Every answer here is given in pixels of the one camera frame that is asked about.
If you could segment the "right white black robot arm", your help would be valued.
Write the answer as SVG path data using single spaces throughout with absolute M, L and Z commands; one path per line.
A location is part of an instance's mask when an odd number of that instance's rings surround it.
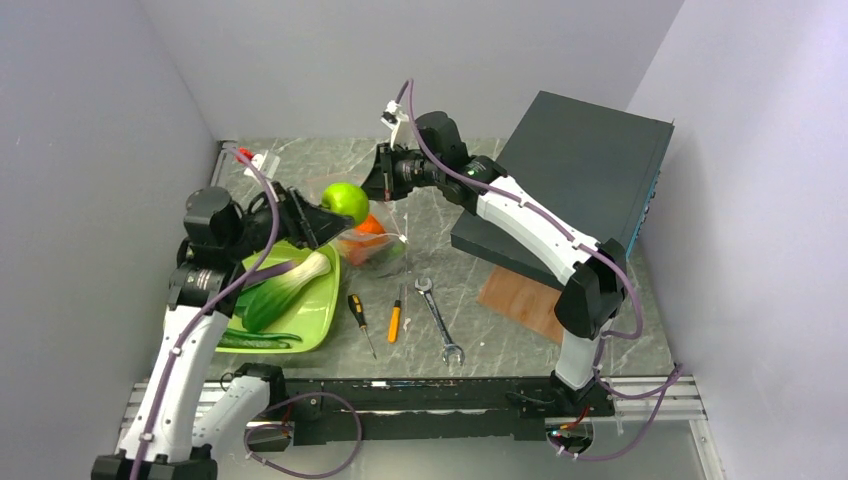
M 564 415 L 578 413 L 590 399 L 601 338 L 627 296 L 623 247 L 570 226 L 537 204 L 494 160 L 469 154 L 445 113 L 413 119 L 392 101 L 380 120 L 391 134 L 378 145 L 362 184 L 370 199 L 397 201 L 415 189 L 435 188 L 448 202 L 518 241 L 561 284 L 555 316 L 564 333 L 551 401 Z

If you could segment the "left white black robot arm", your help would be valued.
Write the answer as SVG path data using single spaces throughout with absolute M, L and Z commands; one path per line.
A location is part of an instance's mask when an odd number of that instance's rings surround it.
M 263 205 L 241 209 L 228 190 L 206 187 L 186 201 L 181 259 L 169 280 L 164 332 L 139 409 L 113 454 L 98 457 L 93 479 L 214 479 L 218 459 L 256 416 L 287 406 L 280 368 L 247 364 L 205 414 L 197 413 L 206 373 L 257 266 L 284 240 L 315 250 L 359 224 L 337 207 L 310 203 L 294 188 L 264 185 Z

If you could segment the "clear zip top bag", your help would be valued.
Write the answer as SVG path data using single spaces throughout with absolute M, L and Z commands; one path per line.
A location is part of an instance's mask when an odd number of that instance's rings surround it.
M 406 237 L 400 233 L 389 209 L 370 200 L 365 190 L 342 175 L 307 181 L 309 197 L 335 213 L 357 222 L 332 241 L 351 267 L 384 277 L 405 269 Z

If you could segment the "orange fruit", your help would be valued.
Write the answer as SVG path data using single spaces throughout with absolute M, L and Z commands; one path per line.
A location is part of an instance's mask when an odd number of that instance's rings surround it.
M 385 228 L 373 214 L 369 214 L 352 232 L 360 241 L 376 239 L 386 234 Z

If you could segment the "green apple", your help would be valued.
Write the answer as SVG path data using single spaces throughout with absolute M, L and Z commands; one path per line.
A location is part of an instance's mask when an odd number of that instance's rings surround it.
M 366 192 L 347 182 L 327 186 L 322 193 L 320 205 L 331 212 L 352 217 L 355 227 L 365 222 L 370 212 Z

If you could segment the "red bell pepper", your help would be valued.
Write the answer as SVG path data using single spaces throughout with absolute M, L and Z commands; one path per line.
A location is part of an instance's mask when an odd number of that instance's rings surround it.
M 390 241 L 383 237 L 366 241 L 343 239 L 339 241 L 339 249 L 350 264 L 360 266 L 365 264 L 389 243 Z

